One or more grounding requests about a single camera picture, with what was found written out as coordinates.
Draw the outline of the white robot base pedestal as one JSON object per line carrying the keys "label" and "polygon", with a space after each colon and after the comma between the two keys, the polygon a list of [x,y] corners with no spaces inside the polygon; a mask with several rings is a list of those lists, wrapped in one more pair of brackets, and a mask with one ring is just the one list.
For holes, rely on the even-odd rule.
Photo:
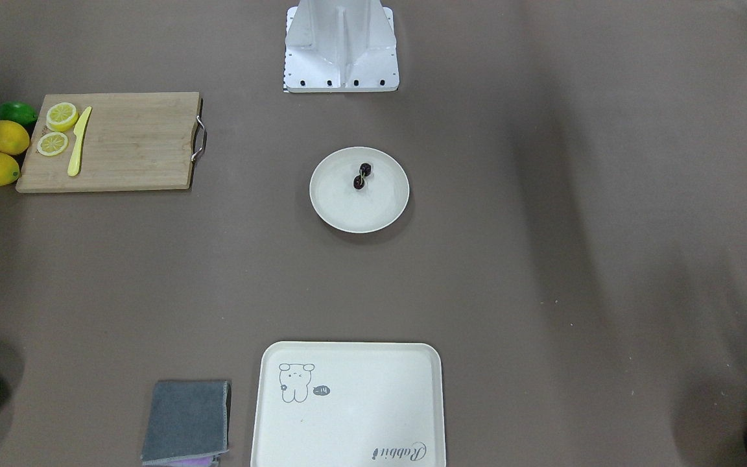
{"label": "white robot base pedestal", "polygon": [[373,93],[400,84],[394,12],[379,1],[300,1],[285,14],[283,91]]}

